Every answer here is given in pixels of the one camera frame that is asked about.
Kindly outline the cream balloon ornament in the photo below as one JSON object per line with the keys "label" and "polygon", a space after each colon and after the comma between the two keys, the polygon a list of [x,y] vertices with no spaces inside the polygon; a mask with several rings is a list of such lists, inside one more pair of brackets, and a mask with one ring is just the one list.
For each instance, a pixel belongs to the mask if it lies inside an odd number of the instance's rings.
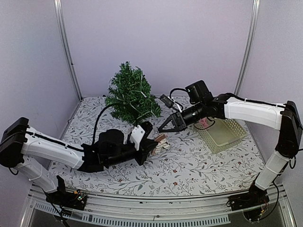
{"label": "cream balloon ornament", "polygon": [[167,136],[165,134],[160,134],[158,137],[155,138],[154,141],[157,142],[158,145],[151,152],[152,156],[160,153],[162,150],[168,150],[170,148],[170,144],[168,143]]}

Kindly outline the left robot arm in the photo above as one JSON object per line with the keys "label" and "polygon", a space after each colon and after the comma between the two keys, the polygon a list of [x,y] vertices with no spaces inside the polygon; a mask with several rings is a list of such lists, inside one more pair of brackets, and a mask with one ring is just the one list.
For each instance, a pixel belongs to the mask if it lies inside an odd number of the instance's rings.
{"label": "left robot arm", "polygon": [[60,205],[70,202],[70,194],[65,191],[64,180],[46,170],[35,156],[65,164],[84,173],[97,173],[105,168],[134,159],[143,165],[148,154],[158,142],[149,139],[152,125],[145,122],[132,129],[127,140],[117,129],[99,134],[93,144],[71,144],[44,135],[28,125],[29,120],[21,117],[3,133],[0,142],[0,164],[13,168],[29,181],[39,185]]}

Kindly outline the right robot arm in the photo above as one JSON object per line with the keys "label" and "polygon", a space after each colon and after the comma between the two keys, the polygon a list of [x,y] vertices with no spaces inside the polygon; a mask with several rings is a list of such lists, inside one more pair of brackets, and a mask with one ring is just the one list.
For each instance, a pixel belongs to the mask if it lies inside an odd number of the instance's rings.
{"label": "right robot arm", "polygon": [[248,206],[263,199],[265,191],[281,174],[283,168],[300,149],[303,125],[296,104],[274,104],[241,98],[233,93],[213,96],[206,83],[199,80],[185,88],[191,107],[171,114],[159,127],[159,132],[180,132],[199,120],[212,117],[220,120],[240,120],[277,131],[278,140],[273,154],[245,195]]}

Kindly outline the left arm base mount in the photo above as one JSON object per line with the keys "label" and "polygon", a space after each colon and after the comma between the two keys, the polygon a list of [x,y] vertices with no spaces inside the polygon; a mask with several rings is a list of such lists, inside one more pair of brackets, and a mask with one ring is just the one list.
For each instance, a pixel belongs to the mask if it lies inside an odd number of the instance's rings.
{"label": "left arm base mount", "polygon": [[56,176],[58,186],[55,192],[46,194],[46,201],[60,207],[67,207],[76,210],[84,210],[87,203],[87,194],[80,189],[68,192],[65,182],[60,176]]}

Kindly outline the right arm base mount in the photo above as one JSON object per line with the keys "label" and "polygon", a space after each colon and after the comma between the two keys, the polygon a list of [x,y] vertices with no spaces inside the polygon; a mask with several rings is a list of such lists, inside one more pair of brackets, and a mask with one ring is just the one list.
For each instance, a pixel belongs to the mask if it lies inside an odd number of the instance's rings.
{"label": "right arm base mount", "polygon": [[267,190],[259,189],[253,183],[248,192],[233,195],[228,198],[226,206],[230,207],[232,211],[248,209],[244,211],[243,215],[247,221],[260,221],[267,209],[269,197]]}

